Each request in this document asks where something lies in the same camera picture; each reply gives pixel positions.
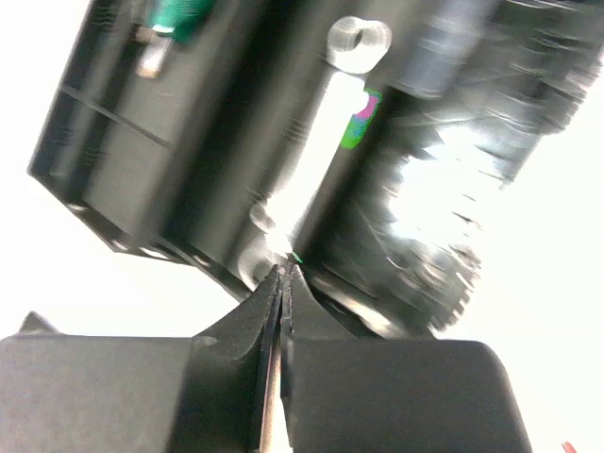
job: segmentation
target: reflective metal surface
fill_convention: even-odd
[[[310,106],[291,121],[285,159],[272,175],[269,195],[250,211],[258,235],[238,258],[238,277],[254,289],[267,269],[287,259],[353,113],[369,98],[367,74],[392,42],[382,22],[344,17],[327,35],[326,70]]]
[[[595,3],[504,2],[442,97],[398,95],[321,253],[326,276],[362,297],[316,289],[383,336],[454,324],[479,278],[485,212],[599,73],[601,18]]]

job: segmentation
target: green connector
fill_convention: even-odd
[[[176,42],[187,41],[215,3],[215,0],[159,0],[151,28]]]
[[[172,42],[186,42],[210,13],[215,0],[159,0],[151,14],[152,36],[139,62],[137,74],[156,78],[172,47]]]

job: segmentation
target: white background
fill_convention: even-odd
[[[235,304],[194,269],[114,255],[25,174],[85,0],[10,1],[0,59],[0,337],[37,310],[66,333],[192,335]],[[604,82],[505,194],[457,338],[504,361],[536,452],[602,452]]]

